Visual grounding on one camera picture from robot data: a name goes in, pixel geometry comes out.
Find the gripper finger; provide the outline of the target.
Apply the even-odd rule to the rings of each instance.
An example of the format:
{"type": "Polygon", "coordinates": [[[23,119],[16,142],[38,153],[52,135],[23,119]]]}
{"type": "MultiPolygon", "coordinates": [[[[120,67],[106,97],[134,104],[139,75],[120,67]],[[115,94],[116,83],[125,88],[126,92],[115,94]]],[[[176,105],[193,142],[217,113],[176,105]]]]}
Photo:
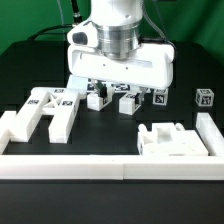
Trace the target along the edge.
{"type": "Polygon", "coordinates": [[[98,80],[91,80],[92,85],[96,89],[96,92],[99,97],[106,98],[107,97],[107,87],[104,86],[100,81],[98,80]]]}
{"type": "Polygon", "coordinates": [[[142,104],[144,102],[144,96],[146,93],[149,93],[150,89],[146,87],[140,87],[136,96],[136,100],[138,104],[142,104]]]}

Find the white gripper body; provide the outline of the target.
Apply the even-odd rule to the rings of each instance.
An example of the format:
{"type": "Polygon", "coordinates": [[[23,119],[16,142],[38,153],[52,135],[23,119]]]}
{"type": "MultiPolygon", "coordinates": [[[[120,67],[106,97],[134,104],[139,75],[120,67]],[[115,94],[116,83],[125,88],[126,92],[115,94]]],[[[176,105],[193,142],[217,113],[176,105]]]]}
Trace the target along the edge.
{"type": "Polygon", "coordinates": [[[142,42],[138,23],[99,26],[86,20],[67,39],[69,70],[75,76],[152,89],[172,83],[174,46],[142,42]]]}

